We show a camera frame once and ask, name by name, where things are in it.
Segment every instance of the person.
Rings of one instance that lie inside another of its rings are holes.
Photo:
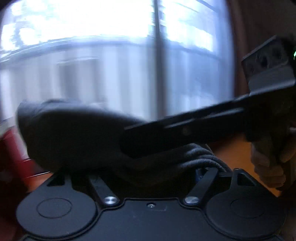
[[[290,128],[290,134],[282,148],[279,155],[279,160],[282,163],[289,161],[296,154],[296,128],[294,126]],[[270,167],[269,159],[260,153],[252,144],[251,149],[251,162],[255,166],[255,173],[257,173],[263,181],[270,188],[279,188],[286,181],[283,169],[281,165]]]

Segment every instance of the window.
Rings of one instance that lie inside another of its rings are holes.
[[[25,99],[79,99],[155,120],[233,97],[226,0],[81,3],[20,0],[7,8],[2,119],[14,124]]]

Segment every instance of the finger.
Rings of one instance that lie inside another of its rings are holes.
[[[274,176],[282,176],[284,174],[283,168],[280,165],[274,166],[272,168],[257,165],[255,166],[254,171],[263,177],[274,177]]]
[[[260,179],[268,186],[268,187],[278,187],[279,184],[281,186],[286,181],[286,176],[275,176],[275,177],[260,177]]]
[[[261,166],[269,167],[269,164],[270,164],[269,159],[265,155],[257,151],[253,145],[251,149],[251,162],[255,166],[261,165]]]
[[[281,162],[289,161],[296,153],[296,135],[290,135],[286,141],[286,144],[281,151],[279,159]]]

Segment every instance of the black device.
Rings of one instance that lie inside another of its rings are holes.
[[[273,46],[280,51],[271,61]],[[276,143],[278,130],[281,142],[296,113],[292,44],[272,38],[243,66],[250,94],[128,127],[122,152],[138,158],[236,133],[266,147],[265,139]],[[22,240],[283,240],[286,213],[279,199],[244,170],[206,168],[198,182],[195,177],[189,170],[164,185],[137,188],[108,170],[61,170],[18,206],[17,220],[27,233]],[[289,186],[292,175],[287,181]]]

